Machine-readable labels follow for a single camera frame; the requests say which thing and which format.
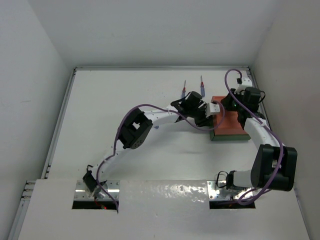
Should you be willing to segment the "salmon red drawer box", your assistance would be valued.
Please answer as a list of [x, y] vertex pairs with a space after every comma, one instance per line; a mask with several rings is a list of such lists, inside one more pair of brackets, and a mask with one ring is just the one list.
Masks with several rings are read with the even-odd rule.
[[[221, 102], [224, 96], [213, 96], [211, 101]], [[222, 110], [219, 114], [213, 117], [213, 126], [215, 127], [220, 123], [223, 118]], [[222, 123], [213, 131], [213, 139], [217, 137], [231, 137], [231, 136], [245, 136], [249, 137], [247, 132], [245, 132], [241, 124], [238, 122], [238, 113], [236, 111], [225, 111], [224, 120]]]

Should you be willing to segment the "green drawer box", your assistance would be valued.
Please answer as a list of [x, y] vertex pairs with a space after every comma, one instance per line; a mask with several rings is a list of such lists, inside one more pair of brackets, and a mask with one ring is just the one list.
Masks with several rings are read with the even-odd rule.
[[218, 128], [209, 132], [211, 141], [249, 141], [251, 137], [240, 125], [220, 125]]

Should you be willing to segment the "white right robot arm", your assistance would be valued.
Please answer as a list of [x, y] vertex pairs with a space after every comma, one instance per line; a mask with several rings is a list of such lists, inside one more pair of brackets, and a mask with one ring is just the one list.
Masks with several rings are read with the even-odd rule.
[[262, 189], [272, 177], [280, 155], [281, 163], [270, 190], [289, 192], [294, 185], [298, 152], [293, 147], [283, 146], [271, 133], [265, 116], [259, 112], [262, 91], [255, 87], [242, 90], [231, 88], [228, 95], [221, 100], [225, 110], [237, 113], [237, 121], [250, 136], [257, 148], [252, 169], [247, 171], [230, 171], [226, 177], [226, 189], [244, 190]]

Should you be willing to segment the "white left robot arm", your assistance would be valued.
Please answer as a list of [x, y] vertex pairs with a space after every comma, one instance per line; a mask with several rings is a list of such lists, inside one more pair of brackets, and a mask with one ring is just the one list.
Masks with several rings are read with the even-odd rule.
[[124, 150], [134, 150], [146, 140], [151, 129], [164, 124], [177, 123], [192, 118], [192, 127], [201, 130], [213, 121], [213, 115], [220, 112], [220, 107], [202, 100], [202, 96], [189, 92], [185, 97], [175, 100], [166, 107], [151, 104], [141, 104], [132, 108], [120, 122], [111, 146], [112, 153], [105, 156], [100, 164], [89, 165], [82, 180], [87, 190], [92, 194], [102, 182], [104, 172]]

